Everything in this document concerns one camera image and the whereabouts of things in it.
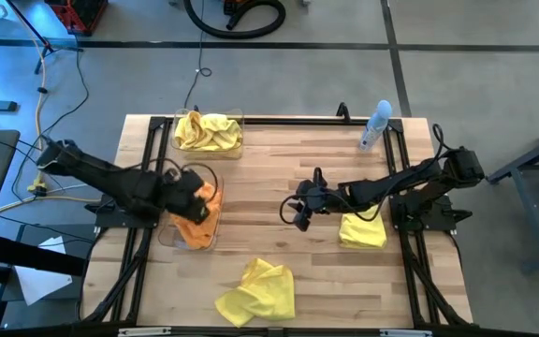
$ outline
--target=orange cloth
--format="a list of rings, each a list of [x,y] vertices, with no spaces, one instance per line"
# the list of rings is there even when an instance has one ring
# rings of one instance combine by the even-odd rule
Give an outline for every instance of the orange cloth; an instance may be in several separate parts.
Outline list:
[[[204,199],[209,199],[211,196],[213,196],[214,190],[215,186],[205,182],[203,187],[199,188],[197,191],[197,195]],[[217,227],[221,207],[222,191],[218,189],[213,200],[207,202],[207,208],[210,210],[210,214],[200,225],[197,225],[194,222],[175,214],[171,214],[170,218],[180,231],[189,248],[207,248],[213,242],[213,234],[215,233],[215,228]]]

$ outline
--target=white paper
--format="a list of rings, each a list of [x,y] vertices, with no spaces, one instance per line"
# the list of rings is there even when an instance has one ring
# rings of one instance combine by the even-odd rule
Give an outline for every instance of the white paper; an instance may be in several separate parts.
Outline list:
[[[65,254],[66,248],[63,243],[64,239],[60,236],[55,239],[51,238],[44,241],[39,247],[41,245],[49,245],[47,247],[41,247],[41,249],[49,249],[53,252]],[[58,272],[39,271],[33,268],[18,266],[16,266],[15,269],[18,274],[18,279],[20,280],[20,286],[22,288],[24,300],[26,300],[26,305],[31,305],[51,294],[53,291],[72,283],[72,277],[70,275],[64,275]]]

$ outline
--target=desk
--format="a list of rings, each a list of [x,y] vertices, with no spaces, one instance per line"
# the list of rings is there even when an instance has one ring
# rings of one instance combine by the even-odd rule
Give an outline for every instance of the desk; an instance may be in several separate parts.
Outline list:
[[[141,161],[150,115],[128,115],[115,164]],[[403,119],[411,164],[433,156],[426,119]],[[246,125],[244,152],[238,161],[208,161],[225,180],[225,200],[215,248],[190,252],[159,243],[153,233],[138,324],[142,326],[230,326],[214,300],[237,286],[251,259],[287,265],[295,277],[297,318],[268,322],[255,318],[247,326],[301,328],[404,328],[412,320],[398,235],[384,207],[387,245],[383,250],[355,251],[338,244],[340,216],[315,215],[306,233],[285,225],[280,202],[319,166],[331,187],[388,174],[383,142],[369,153],[357,151],[362,126]],[[159,139],[153,147],[156,153]],[[179,159],[168,146],[167,157]],[[95,246],[84,283],[82,315],[90,314],[116,281],[126,229],[112,228]],[[443,233],[426,232],[434,283],[465,319],[471,313],[457,251]],[[427,316],[425,292],[418,286]],[[126,287],[125,314],[132,294]]]

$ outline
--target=concrete floor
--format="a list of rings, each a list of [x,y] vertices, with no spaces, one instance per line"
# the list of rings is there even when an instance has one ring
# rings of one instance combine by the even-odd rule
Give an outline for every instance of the concrete floor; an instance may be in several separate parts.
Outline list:
[[[42,2],[17,2],[45,36],[71,38]],[[293,0],[284,3],[286,23],[259,41],[388,42],[379,0],[313,0],[308,9],[295,6]],[[220,4],[214,0],[207,4],[206,21],[224,22]],[[399,43],[539,45],[538,0],[398,0],[391,1],[390,8]],[[269,15],[269,9],[257,8],[242,27],[255,26]],[[26,34],[12,16],[0,21],[0,38],[26,39]],[[198,30],[183,10],[164,0],[149,0],[146,6],[115,0],[90,39],[197,38]],[[126,114],[171,113],[182,106],[197,53],[195,49],[87,49],[81,68],[91,96],[52,135],[75,139],[85,152],[113,160]],[[22,139],[31,142],[36,135],[34,110],[40,84],[40,77],[32,74],[35,61],[32,47],[0,47],[0,99],[21,105],[17,112],[0,113],[0,128],[18,129]],[[209,49],[204,51],[203,65],[213,75],[199,79],[191,102],[204,110],[333,115],[344,101],[353,114],[366,116],[384,98],[401,115],[388,51]],[[537,144],[539,53],[402,51],[401,66],[412,115],[439,123],[449,145],[475,150],[487,173]],[[74,53],[60,51],[48,57],[47,70],[51,93],[42,112],[43,125],[84,96]],[[15,200],[9,188],[21,160],[20,155],[14,158],[0,205]],[[28,165],[20,186],[28,185],[35,172]],[[98,196],[92,188],[68,194]],[[482,183],[451,195],[456,206],[474,214],[459,226],[458,240],[475,323],[539,332],[539,273],[526,276],[519,270],[520,262],[537,258],[539,250],[515,187],[510,181],[498,186]],[[41,224],[94,221],[79,203],[56,206],[35,203],[7,215]],[[0,221],[0,235],[14,237],[16,230],[16,225]],[[71,321],[73,311],[71,302],[44,302],[29,309],[14,303],[5,322],[11,327],[53,324]]]

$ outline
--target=yellow cable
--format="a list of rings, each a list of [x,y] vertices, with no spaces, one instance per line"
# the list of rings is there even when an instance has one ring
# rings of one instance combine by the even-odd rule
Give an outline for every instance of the yellow cable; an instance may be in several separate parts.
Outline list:
[[[24,204],[27,204],[27,203],[31,203],[31,202],[37,201],[37,200],[69,200],[69,201],[79,201],[79,202],[99,202],[99,201],[101,201],[99,199],[74,198],[74,197],[64,197],[64,196],[60,196],[60,197],[36,197],[36,198],[30,197],[30,198],[24,199],[22,202],[16,201],[14,203],[10,203],[9,205],[2,206],[2,207],[0,207],[0,212],[9,211],[9,210],[14,209],[14,208],[16,208],[18,206],[21,206],[21,205],[24,205]]]
[[[47,68],[45,67],[45,59],[43,58],[43,55],[41,54],[40,49],[38,48],[38,44],[36,43],[35,37],[33,36],[32,31],[28,27],[28,25],[24,22],[24,20],[21,19],[20,14],[18,11],[12,7],[11,8],[14,13],[16,14],[16,17],[18,17],[18,20],[24,27],[24,30],[26,30],[26,33],[28,33],[28,36],[33,40],[33,44],[35,45],[36,53],[38,54],[38,57],[41,59],[41,65],[43,67],[43,77],[41,80],[41,88],[45,88],[45,80],[47,78]],[[43,93],[38,93],[38,102],[36,103],[36,111],[35,111],[35,124],[36,124],[36,136],[38,137],[38,149],[42,152],[43,151],[43,139],[41,139],[41,109],[43,108]],[[39,171],[36,174],[35,180],[37,182],[42,182],[42,173]]]

